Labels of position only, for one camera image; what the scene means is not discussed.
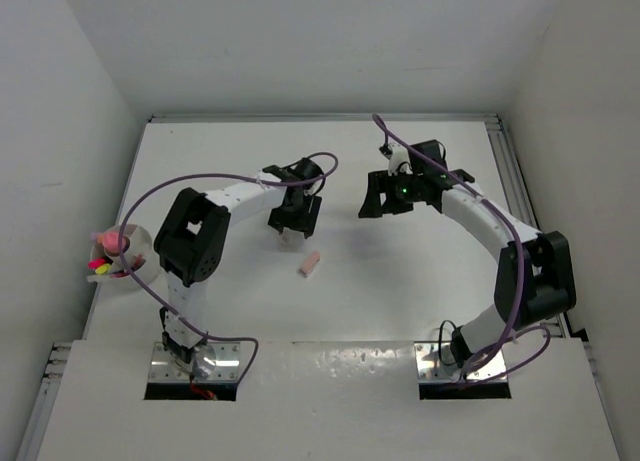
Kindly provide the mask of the white eraser with label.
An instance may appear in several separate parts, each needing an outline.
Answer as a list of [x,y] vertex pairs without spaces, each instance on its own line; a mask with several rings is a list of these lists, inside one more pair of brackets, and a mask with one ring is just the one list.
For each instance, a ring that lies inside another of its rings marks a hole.
[[281,252],[291,252],[296,249],[295,236],[291,231],[285,230],[277,235],[278,249]]

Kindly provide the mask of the yellow black highlighter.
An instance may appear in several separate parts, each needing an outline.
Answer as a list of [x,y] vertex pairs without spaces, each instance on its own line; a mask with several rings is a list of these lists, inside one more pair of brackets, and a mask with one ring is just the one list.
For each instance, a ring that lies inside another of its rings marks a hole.
[[111,269],[110,264],[103,264],[95,269],[95,273],[97,275],[104,275],[104,274],[107,274],[110,271],[110,269]]

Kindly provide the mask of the pink black highlighter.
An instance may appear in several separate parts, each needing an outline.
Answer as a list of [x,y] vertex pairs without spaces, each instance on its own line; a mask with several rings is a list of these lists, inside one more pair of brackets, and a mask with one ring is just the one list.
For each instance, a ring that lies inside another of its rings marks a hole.
[[107,261],[104,258],[97,258],[97,259],[94,259],[94,260],[90,261],[88,263],[88,267],[90,269],[97,269],[97,268],[101,267],[102,265],[104,265],[106,263],[107,263]]

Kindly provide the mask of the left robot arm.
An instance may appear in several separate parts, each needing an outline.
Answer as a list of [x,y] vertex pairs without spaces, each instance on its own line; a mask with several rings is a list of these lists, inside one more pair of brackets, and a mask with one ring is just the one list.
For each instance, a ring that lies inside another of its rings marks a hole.
[[208,280],[221,264],[228,231],[268,213],[267,226],[280,236],[314,234],[324,172],[311,158],[279,167],[226,188],[181,190],[155,240],[154,250],[168,281],[168,302],[161,310],[163,344],[183,366],[192,368],[207,344],[200,318]]

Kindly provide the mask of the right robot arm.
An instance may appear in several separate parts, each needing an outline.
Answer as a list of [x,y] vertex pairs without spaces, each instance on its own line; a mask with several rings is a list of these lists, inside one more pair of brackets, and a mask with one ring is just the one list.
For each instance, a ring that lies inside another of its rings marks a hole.
[[385,142],[387,168],[369,173],[361,219],[399,215],[424,203],[457,222],[497,263],[493,302],[454,329],[446,361],[466,371],[512,334],[573,309],[577,296],[567,238],[542,232],[489,200],[463,169],[449,170],[437,140]]

